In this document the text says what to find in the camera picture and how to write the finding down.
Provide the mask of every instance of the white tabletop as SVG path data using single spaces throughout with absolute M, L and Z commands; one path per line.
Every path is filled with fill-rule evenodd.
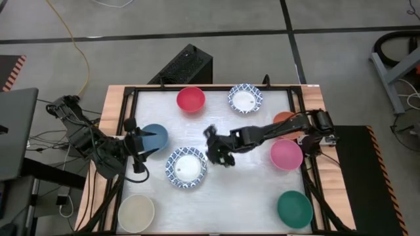
M 208 162 L 203 182 L 194 189 L 180 189 L 165 175 L 170 154 L 179 147 L 195 147 L 205 153 L 203 131 L 214 124 L 219 134 L 249 125 L 272 123 L 281 111 L 290 111 L 286 91 L 263 91 L 264 101 L 256 113 L 242 115 L 228 105 L 228 91 L 205 91 L 204 109 L 194 115 L 177 106 L 178 92 L 139 92 L 136 120 L 139 127 L 163 125 L 169 145 L 151 155 L 145 163 L 150 179 L 143 184 L 124 183 L 122 201 L 136 193 L 154 202 L 156 213 L 144 233 L 310 233 L 310 226 L 291 229 L 278 217 L 277 200 L 285 191 L 304 193 L 301 171 L 278 170 L 270 160 L 275 140 L 245 154 L 234 154 L 236 166 L 225 168 Z M 127 176 L 135 180 L 133 160 L 127 163 Z M 118 233 L 124 231 L 120 226 Z

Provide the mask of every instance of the red bowl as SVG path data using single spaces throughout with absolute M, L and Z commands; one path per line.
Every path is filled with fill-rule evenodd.
M 188 113 L 199 111 L 203 108 L 204 102 L 204 92 L 197 87 L 183 88 L 177 96 L 178 107 Z

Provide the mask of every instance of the black stand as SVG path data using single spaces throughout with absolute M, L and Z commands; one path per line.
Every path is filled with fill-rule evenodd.
M 30 175 L 40 180 L 45 180 L 48 182 L 60 184 L 62 186 L 74 187 L 82 190 L 85 187 L 86 181 L 86 178 L 78 174 L 60 170 L 58 168 L 54 168 L 28 158 L 24 159 L 20 174 L 22 176 Z

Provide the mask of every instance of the bowl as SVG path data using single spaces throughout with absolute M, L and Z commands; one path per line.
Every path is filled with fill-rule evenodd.
M 279 197 L 277 213 L 285 225 L 294 229 L 307 226 L 314 216 L 308 198 L 298 191 L 286 191 Z
M 178 107 L 185 112 L 194 113 L 203 108 L 205 103 L 204 92 L 197 87 L 186 87 L 179 91 L 177 96 Z
M 150 151 L 156 148 L 160 151 L 167 146 L 169 142 L 169 135 L 165 127 L 159 124 L 150 124 L 146 125 L 142 130 L 156 134 L 151 136 L 142 136 L 145 151 Z
M 285 121 L 287 118 L 291 117 L 292 115 L 294 115 L 293 112 L 290 111 L 283 111 L 280 112 L 279 114 L 277 114 L 274 119 L 273 119 L 273 123 L 280 123 L 282 121 Z M 294 140 L 297 139 L 298 137 L 304 135 L 305 133 L 303 131 L 297 131 L 297 132 L 293 132 L 290 134 L 286 134 L 283 136 L 280 136 L 281 138 L 287 138 L 290 140 Z
M 148 197 L 136 194 L 126 198 L 118 209 L 118 223 L 128 233 L 144 231 L 155 216 L 155 206 Z
M 295 170 L 303 161 L 299 145 L 288 139 L 275 141 L 271 146 L 270 158 L 273 164 L 282 170 Z

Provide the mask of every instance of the green bowl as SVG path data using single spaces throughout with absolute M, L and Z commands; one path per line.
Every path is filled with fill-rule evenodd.
M 298 191 L 283 193 L 277 202 L 277 212 L 287 226 L 295 229 L 307 226 L 314 215 L 308 198 Z

